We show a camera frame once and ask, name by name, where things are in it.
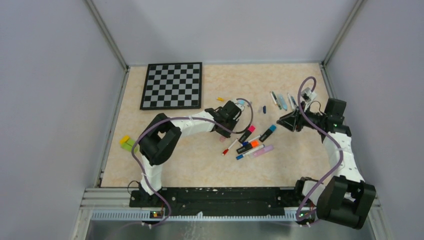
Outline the green gel pen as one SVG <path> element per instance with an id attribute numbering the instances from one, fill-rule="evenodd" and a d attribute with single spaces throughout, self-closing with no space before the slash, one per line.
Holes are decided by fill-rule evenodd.
<path id="1" fill-rule="evenodd" d="M 273 94 L 274 100 L 275 100 L 275 102 L 276 102 L 276 105 L 278 106 L 278 108 L 279 108 L 280 110 L 282 110 L 283 108 L 282 108 L 282 106 L 280 105 L 280 103 L 279 103 L 279 100 L 278 100 L 277 96 L 275 95 L 275 93 L 274 93 L 274 92 L 272 92 L 272 94 Z"/>

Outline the blue capped white marker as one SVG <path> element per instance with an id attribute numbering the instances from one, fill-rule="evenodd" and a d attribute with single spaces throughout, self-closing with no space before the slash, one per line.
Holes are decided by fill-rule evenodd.
<path id="1" fill-rule="evenodd" d="M 259 145 L 259 146 L 255 147 L 255 148 L 253 148 L 253 149 L 248 150 L 248 151 L 247 151 L 247 152 L 245 152 L 245 153 L 242 153 L 242 154 L 238 155 L 235 159 L 236 159 L 236 160 L 240 160 L 240 159 L 242 159 L 242 158 L 244 158 L 244 157 L 246 157 L 246 156 L 248 156 L 248 155 L 250 155 L 250 154 L 254 153 L 255 151 L 258 151 L 258 150 L 260 150 L 260 149 L 263 149 L 264 147 L 265 147 L 265 145 L 264 145 L 264 144 Z"/>

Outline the black white checkerboard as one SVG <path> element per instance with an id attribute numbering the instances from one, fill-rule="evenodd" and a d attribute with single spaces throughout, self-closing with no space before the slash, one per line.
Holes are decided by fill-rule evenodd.
<path id="1" fill-rule="evenodd" d="M 202 62 L 149 64 L 139 109 L 200 109 L 202 76 Z"/>

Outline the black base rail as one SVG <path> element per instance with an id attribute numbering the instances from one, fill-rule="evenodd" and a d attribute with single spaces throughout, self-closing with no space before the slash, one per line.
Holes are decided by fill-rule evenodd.
<path id="1" fill-rule="evenodd" d="M 274 217 L 297 209 L 301 201 L 294 187 L 163 187 L 153 195 L 133 190 L 129 206 L 170 209 L 173 217 Z"/>

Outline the grey capped white marker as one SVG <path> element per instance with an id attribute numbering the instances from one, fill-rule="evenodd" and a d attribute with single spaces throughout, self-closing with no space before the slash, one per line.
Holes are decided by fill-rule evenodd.
<path id="1" fill-rule="evenodd" d="M 289 101 L 289 104 L 290 104 L 291 109 L 292 110 L 295 110 L 296 109 L 295 104 L 293 103 L 292 96 L 289 93 L 287 93 L 287 99 Z"/>

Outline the lilac highlighter pen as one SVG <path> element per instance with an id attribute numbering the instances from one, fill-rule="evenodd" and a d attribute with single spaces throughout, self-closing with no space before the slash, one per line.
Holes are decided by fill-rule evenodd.
<path id="1" fill-rule="evenodd" d="M 253 158 L 257 158 L 257 157 L 259 157 L 259 156 L 261 156 L 261 155 L 263 155 L 263 154 L 266 154 L 266 153 L 268 153 L 268 152 L 272 151 L 273 149 L 274 149 L 274 146 L 273 146 L 273 145 L 267 145 L 267 146 L 264 146 L 263 148 L 261 148 L 261 149 L 259 149 L 259 150 L 255 151 L 255 152 L 253 152 L 253 153 L 251 154 L 251 156 L 252 156 Z"/>

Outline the blue capped black highlighter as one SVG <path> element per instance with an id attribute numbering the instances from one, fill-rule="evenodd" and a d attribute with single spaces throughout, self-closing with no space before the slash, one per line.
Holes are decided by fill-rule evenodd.
<path id="1" fill-rule="evenodd" d="M 277 126 L 272 124 L 258 139 L 260 142 L 264 142 L 275 130 Z"/>

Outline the teal gel pen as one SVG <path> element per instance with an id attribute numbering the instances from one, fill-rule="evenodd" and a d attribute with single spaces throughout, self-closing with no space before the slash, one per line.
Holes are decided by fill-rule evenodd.
<path id="1" fill-rule="evenodd" d="M 295 110 L 298 107 L 296 100 L 293 96 L 290 96 L 290 100 L 291 100 L 291 103 L 292 103 L 292 107 Z"/>

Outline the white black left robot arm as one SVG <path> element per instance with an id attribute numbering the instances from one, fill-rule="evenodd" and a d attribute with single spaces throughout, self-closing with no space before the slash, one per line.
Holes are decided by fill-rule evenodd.
<path id="1" fill-rule="evenodd" d="M 141 200 L 149 207 L 160 202 L 163 164 L 169 160 L 181 138 L 209 132 L 229 138 L 244 109 L 240 102 L 229 100 L 224 106 L 206 108 L 189 116 L 156 115 L 141 134 L 138 152 L 134 154 L 143 166 Z"/>

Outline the orange capped black highlighter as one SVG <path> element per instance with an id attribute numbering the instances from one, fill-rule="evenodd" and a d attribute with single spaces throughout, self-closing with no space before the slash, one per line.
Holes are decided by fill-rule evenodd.
<path id="1" fill-rule="evenodd" d="M 237 152 L 238 154 L 242 154 L 242 153 L 247 152 L 248 150 L 251 150 L 251 149 L 253 149 L 253 148 L 257 147 L 258 145 L 259 145 L 259 141 L 258 141 L 258 140 L 254 140 L 254 141 L 252 141 L 252 142 L 249 142 L 249 143 L 247 143 L 247 144 L 245 144 L 245 145 L 243 145 L 243 146 L 239 147 L 239 148 L 236 150 L 236 152 Z"/>

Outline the pink capped black highlighter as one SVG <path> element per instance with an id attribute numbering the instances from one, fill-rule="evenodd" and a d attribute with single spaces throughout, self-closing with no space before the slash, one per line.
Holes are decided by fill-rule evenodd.
<path id="1" fill-rule="evenodd" d="M 247 138 L 255 131 L 256 127 L 251 125 L 247 128 L 247 130 L 238 138 L 238 142 L 243 144 L 246 142 Z"/>

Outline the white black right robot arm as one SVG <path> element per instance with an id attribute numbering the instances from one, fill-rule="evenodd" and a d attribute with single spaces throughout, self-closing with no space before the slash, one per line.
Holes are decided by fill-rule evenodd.
<path id="1" fill-rule="evenodd" d="M 365 182 L 352 151 L 352 133 L 344 125 L 345 101 L 330 98 L 323 113 L 297 107 L 277 124 L 292 132 L 315 129 L 328 155 L 331 169 L 321 179 L 302 177 L 296 182 L 293 200 L 299 205 L 296 221 L 314 215 L 319 220 L 361 229 L 376 197 L 376 189 Z"/>

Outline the yellow capped white pen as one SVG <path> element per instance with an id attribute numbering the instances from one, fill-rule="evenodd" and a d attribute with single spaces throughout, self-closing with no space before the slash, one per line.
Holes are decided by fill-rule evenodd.
<path id="1" fill-rule="evenodd" d="M 273 92 L 272 92 L 272 91 L 270 91 L 269 93 L 270 93 L 270 96 L 271 96 L 271 98 L 272 98 L 273 103 L 277 106 L 277 102 L 276 102 L 276 99 L 275 99 L 275 97 L 274 97 Z"/>

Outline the red capped white marker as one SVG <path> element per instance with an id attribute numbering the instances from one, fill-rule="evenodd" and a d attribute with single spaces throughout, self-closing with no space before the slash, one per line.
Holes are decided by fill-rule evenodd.
<path id="1" fill-rule="evenodd" d="M 221 153 L 221 155 L 222 156 L 225 156 L 227 153 L 228 153 L 228 151 L 237 143 L 239 141 L 239 139 L 238 138 L 236 138 L 222 153 Z"/>

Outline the light blue correction tape pen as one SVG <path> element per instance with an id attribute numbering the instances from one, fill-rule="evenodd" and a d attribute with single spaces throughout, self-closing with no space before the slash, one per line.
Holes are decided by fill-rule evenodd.
<path id="1" fill-rule="evenodd" d="M 287 103 L 286 103 L 286 101 L 285 101 L 285 99 L 284 99 L 283 95 L 282 95 L 282 94 L 279 94 L 279 95 L 278 95 L 278 99 L 279 99 L 279 101 L 280 101 L 280 105 L 281 105 L 281 107 L 282 107 L 285 111 L 287 111 L 287 110 L 288 110 L 288 106 L 287 106 Z"/>

